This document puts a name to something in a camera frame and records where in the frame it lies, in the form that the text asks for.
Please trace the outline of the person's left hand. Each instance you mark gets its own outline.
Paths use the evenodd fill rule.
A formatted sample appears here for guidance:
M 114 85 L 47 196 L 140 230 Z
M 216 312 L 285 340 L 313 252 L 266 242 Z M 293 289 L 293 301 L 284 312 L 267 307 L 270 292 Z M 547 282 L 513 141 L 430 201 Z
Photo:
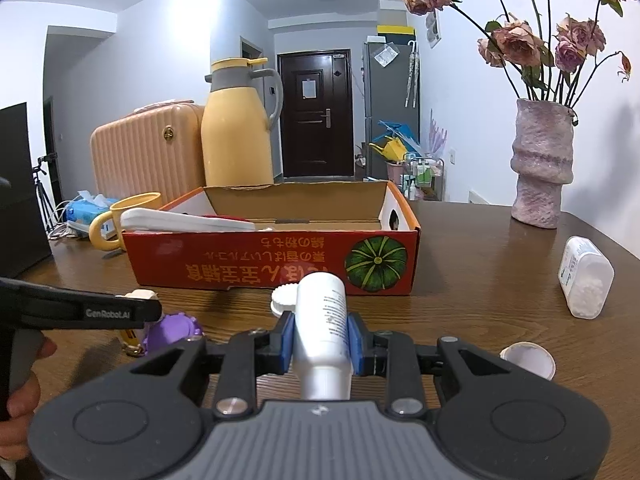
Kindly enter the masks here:
M 9 397 L 6 410 L 10 418 L 0 424 L 2 460 L 18 462 L 29 456 L 27 436 L 32 416 L 40 402 L 41 388 L 37 375 L 30 372 L 21 388 Z

